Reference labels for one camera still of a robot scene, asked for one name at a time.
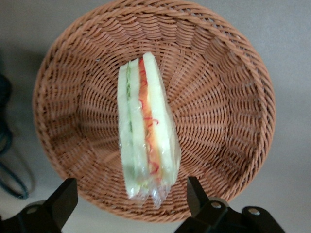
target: wrapped sandwich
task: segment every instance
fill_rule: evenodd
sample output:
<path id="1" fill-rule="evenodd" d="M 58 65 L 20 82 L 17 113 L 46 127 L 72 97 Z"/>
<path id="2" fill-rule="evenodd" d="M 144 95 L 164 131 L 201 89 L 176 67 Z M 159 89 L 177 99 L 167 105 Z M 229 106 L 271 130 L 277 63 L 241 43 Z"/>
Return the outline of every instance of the wrapped sandwich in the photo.
<path id="1" fill-rule="evenodd" d="M 155 57 L 146 53 L 119 69 L 118 111 L 126 192 L 159 207 L 176 182 L 181 150 Z"/>

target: black cable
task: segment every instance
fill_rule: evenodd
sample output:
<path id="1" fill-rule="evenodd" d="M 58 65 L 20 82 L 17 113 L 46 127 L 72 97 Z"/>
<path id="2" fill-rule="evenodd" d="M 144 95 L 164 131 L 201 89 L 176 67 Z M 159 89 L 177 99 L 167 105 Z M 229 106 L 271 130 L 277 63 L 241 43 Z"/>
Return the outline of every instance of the black cable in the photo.
<path id="1" fill-rule="evenodd" d="M 2 149 L 0 151 L 0 157 L 3 156 L 12 145 L 12 132 L 9 130 L 6 122 L 4 121 L 4 108 L 7 102 L 9 101 L 11 94 L 11 84 L 10 82 L 0 74 L 0 143 L 2 145 Z M 19 193 L 9 187 L 1 178 L 0 178 L 0 187 L 2 187 L 7 193 L 19 199 L 27 199 L 28 198 L 28 189 L 24 182 L 6 165 L 0 162 L 0 169 L 2 169 L 9 177 L 18 184 L 21 188 L 22 192 Z"/>

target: gray surface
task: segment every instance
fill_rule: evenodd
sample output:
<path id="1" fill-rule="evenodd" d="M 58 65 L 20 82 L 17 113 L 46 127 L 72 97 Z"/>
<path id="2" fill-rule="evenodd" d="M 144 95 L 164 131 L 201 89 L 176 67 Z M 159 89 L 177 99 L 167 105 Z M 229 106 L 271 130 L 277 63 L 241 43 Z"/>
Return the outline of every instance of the gray surface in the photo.
<path id="1" fill-rule="evenodd" d="M 0 69 L 14 93 L 8 106 L 14 147 L 3 158 L 35 189 L 28 200 L 0 190 L 0 214 L 8 218 L 26 204 L 46 199 L 61 183 L 35 135 L 31 110 L 36 72 L 47 49 L 77 17 L 106 0 L 0 0 Z M 311 231 L 311 1 L 197 1 L 243 33 L 262 56 L 276 93 L 277 123 L 261 172 L 231 207 L 267 209 L 287 232 Z M 32 176 L 22 166 L 26 161 Z M 150 224 L 123 219 L 83 199 L 65 233 L 173 232 L 179 223 Z"/>

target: shredded carrot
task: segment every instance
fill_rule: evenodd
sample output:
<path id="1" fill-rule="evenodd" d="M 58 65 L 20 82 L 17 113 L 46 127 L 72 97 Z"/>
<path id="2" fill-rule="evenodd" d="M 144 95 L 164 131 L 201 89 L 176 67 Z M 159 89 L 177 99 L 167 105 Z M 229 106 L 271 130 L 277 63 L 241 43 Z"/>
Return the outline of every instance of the shredded carrot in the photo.
<path id="1" fill-rule="evenodd" d="M 146 69 L 143 59 L 139 61 L 139 74 L 140 74 L 140 90 L 139 101 L 141 102 L 141 110 L 144 119 L 144 127 L 146 132 L 147 144 L 147 161 L 149 166 L 149 173 L 152 175 L 156 182 L 161 181 L 162 170 L 160 169 L 160 155 L 157 149 L 157 141 L 154 132 L 154 123 L 157 125 L 159 121 L 152 118 L 151 106 L 148 102 L 148 82 L 146 76 Z"/>

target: wicker basket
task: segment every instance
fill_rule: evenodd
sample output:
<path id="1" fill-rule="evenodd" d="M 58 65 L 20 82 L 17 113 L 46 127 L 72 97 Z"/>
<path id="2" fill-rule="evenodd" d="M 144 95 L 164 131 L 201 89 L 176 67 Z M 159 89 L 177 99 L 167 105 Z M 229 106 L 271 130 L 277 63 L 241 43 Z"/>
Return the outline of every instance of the wicker basket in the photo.
<path id="1" fill-rule="evenodd" d="M 182 148 L 160 209 L 128 200 L 118 146 L 118 69 L 147 51 L 163 74 Z M 153 222 L 190 215 L 188 176 L 210 196 L 237 196 L 266 159 L 276 116 L 271 80 L 248 40 L 209 9 L 175 0 L 119 0 L 77 19 L 41 65 L 33 107 L 62 178 L 77 178 L 79 194 L 104 210 Z"/>

